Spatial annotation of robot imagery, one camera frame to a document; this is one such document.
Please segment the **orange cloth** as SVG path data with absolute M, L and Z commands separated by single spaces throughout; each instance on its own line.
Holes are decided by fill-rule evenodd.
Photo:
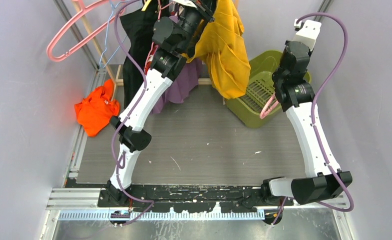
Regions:
M 120 103 L 113 98 L 114 81 L 108 79 L 98 86 L 81 102 L 74 105 L 77 122 L 89 137 L 95 137 L 119 115 Z

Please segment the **black skirt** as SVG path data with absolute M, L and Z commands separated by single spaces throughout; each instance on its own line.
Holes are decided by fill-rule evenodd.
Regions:
M 155 3 L 158 3 L 158 1 L 152 0 L 150 2 L 150 4 Z M 138 9 L 120 17 L 121 25 L 131 44 L 128 53 L 142 69 L 144 69 L 147 55 L 151 50 L 153 26 L 158 20 L 158 15 L 155 15 L 154 10 L 155 6 L 148 5 L 145 11 Z M 122 76 L 124 89 L 123 107 L 127 108 L 143 84 L 143 77 L 129 58 L 126 58 L 124 61 Z

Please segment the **red white patterned garment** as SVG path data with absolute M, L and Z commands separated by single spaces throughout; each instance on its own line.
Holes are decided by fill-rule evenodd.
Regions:
M 145 66 L 144 66 L 144 73 L 145 73 L 145 75 L 147 75 L 147 73 L 148 73 L 148 71 L 150 69 L 150 66 L 151 66 L 151 63 L 153 61 L 154 55 L 155 55 L 155 53 L 157 51 L 157 48 L 158 48 L 157 45 L 152 46 L 151 50 L 150 50 L 150 52 L 149 52 L 149 54 L 148 54 L 148 56 L 146 58 L 146 62 L 145 62 Z

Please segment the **pink empty hanger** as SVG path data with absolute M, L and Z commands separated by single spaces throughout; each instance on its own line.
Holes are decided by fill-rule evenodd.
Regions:
M 108 27 L 111 23 L 113 23 L 114 18 L 115 18 L 115 9 L 116 7 L 113 6 L 113 15 L 110 16 L 107 21 L 105 21 L 101 26 L 96 28 L 95 30 L 90 30 L 87 33 L 87 36 L 84 37 L 81 35 L 81 32 L 79 31 L 76 22 L 79 20 L 83 20 L 83 24 L 86 27 L 87 30 L 91 27 L 89 23 L 86 22 L 86 17 L 85 15 L 92 11 L 93 9 L 105 5 L 105 4 L 112 4 L 113 2 L 111 0 L 98 0 L 95 1 L 89 5 L 86 5 L 83 0 L 72 0 L 73 6 L 76 8 L 76 13 L 75 15 L 71 16 L 70 19 L 65 23 L 65 25 L 58 31 L 58 33 L 53 37 L 53 39 L 50 41 L 46 48 L 46 54 L 48 58 L 53 61 L 53 62 L 61 62 L 68 58 L 70 55 L 84 47 L 88 42 L 95 40 L 96 36 L 101 33 L 102 31 L 106 31 L 108 33 Z M 55 56 L 53 54 L 53 49 L 55 48 L 56 44 L 61 40 L 61 38 L 69 31 L 69 30 L 75 30 L 78 32 L 78 43 L 73 46 L 71 49 L 67 50 L 64 54 L 60 56 Z

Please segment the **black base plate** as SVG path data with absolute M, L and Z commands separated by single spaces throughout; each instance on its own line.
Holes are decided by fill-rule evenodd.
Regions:
M 262 207 L 279 207 L 283 198 L 267 196 L 265 186 L 252 185 L 142 185 L 122 192 L 108 183 L 99 194 L 98 207 L 129 207 L 135 212 L 251 213 Z

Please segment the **yellow skirt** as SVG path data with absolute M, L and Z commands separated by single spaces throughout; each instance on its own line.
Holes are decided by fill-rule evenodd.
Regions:
M 213 87 L 225 99 L 235 99 L 246 93 L 250 78 L 244 26 L 231 0 L 218 0 L 214 21 L 208 23 L 195 46 L 194 56 L 184 53 L 187 62 L 203 61 Z

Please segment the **green plastic basket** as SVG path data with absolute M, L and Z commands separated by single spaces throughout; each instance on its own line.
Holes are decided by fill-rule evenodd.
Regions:
M 271 116 L 259 118 L 263 106 L 275 94 L 272 74 L 278 68 L 281 56 L 282 53 L 278 50 L 267 50 L 250 60 L 251 71 L 246 94 L 225 100 L 226 107 L 248 128 L 259 128 L 282 111 L 280 105 Z

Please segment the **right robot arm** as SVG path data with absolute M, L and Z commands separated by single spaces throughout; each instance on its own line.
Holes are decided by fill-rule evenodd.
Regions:
M 305 166 L 303 178 L 275 177 L 263 181 L 262 201 L 274 205 L 281 197 L 293 198 L 301 205 L 338 197 L 352 183 L 349 171 L 342 171 L 327 143 L 315 92 L 305 80 L 311 49 L 300 41 L 288 40 L 278 68 L 272 74 L 275 98 L 292 124 Z

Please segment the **pink plastic hanger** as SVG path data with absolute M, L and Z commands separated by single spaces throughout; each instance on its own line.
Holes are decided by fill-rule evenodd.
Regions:
M 269 97 L 265 105 L 263 106 L 261 112 L 259 113 L 260 119 L 265 119 L 273 114 L 275 109 L 280 106 L 279 101 L 276 98 L 276 95 L 273 94 Z

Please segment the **wooden clothes rack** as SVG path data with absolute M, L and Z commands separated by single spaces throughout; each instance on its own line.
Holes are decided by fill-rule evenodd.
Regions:
M 167 6 L 167 4 L 169 4 L 169 3 L 173 4 L 174 3 L 172 0 L 158 0 L 157 3 L 153 3 L 153 4 L 149 3 L 148 0 L 137 0 L 137 2 L 142 2 L 142 3 L 140 3 L 141 6 L 143 6 L 145 3 L 148 3 L 149 6 L 152 6 L 152 5 L 155 6 L 155 10 L 154 11 L 155 11 L 155 15 L 156 16 L 158 15 L 158 11 L 160 10 L 160 7 L 169 8 Z M 232 0 L 219 0 L 217 3 L 219 4 L 218 6 L 219 6 L 221 11 L 223 10 L 224 13 L 231 14 L 232 17 L 236 16 L 237 17 L 237 20 L 236 20 L 237 21 L 237 25 L 236 26 L 237 27 L 241 27 L 241 26 L 239 26 L 241 21 L 240 21 L 239 16 L 238 16 L 238 12 L 237 12 L 237 9 L 236 9 L 236 6 L 235 6 L 235 2 L 232 1 Z M 97 37 L 95 38 L 95 40 L 96 41 L 92 40 L 91 42 L 93 42 L 95 49 L 98 51 L 98 55 L 99 55 L 98 58 L 100 59 L 100 54 L 101 54 L 102 48 L 101 48 L 101 46 L 100 46 L 100 44 L 99 44 L 99 42 L 97 40 Z M 202 57 L 200 57 L 199 60 L 201 62 L 203 62 L 203 64 L 205 65 L 205 67 L 203 67 L 203 69 L 205 70 L 204 71 L 205 75 L 203 75 L 203 76 L 205 76 L 205 78 L 199 77 L 198 84 L 200 84 L 200 85 L 212 85 L 213 86 L 214 84 L 210 80 L 210 78 L 212 77 L 211 66 L 210 66 L 211 64 L 207 62 L 207 59 L 202 59 Z M 118 71 L 121 70 L 121 65 L 119 65 L 117 70 Z M 120 79 L 119 77 L 120 77 L 120 75 L 118 73 L 117 76 L 113 78 L 113 81 L 115 83 L 114 92 L 118 91 L 120 86 L 123 86 L 123 80 Z

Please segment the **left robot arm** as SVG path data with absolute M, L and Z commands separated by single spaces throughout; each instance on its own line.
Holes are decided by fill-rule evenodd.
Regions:
M 182 11 L 178 20 L 168 16 L 153 26 L 152 42 L 158 47 L 147 72 L 139 69 L 143 83 L 128 107 L 110 120 L 119 138 L 116 167 L 106 184 L 105 199 L 122 207 L 131 195 L 126 190 L 140 153 L 149 145 L 152 136 L 143 127 L 157 101 L 172 85 L 185 66 L 187 54 L 195 54 L 196 43 L 208 23 L 214 21 L 215 0 L 179 0 Z

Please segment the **purple skirt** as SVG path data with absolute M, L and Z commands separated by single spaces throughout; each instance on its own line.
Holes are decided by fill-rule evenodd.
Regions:
M 198 85 L 202 62 L 194 59 L 187 63 L 172 85 L 163 93 L 151 110 L 151 114 L 159 114 L 168 103 L 182 104 L 190 92 Z

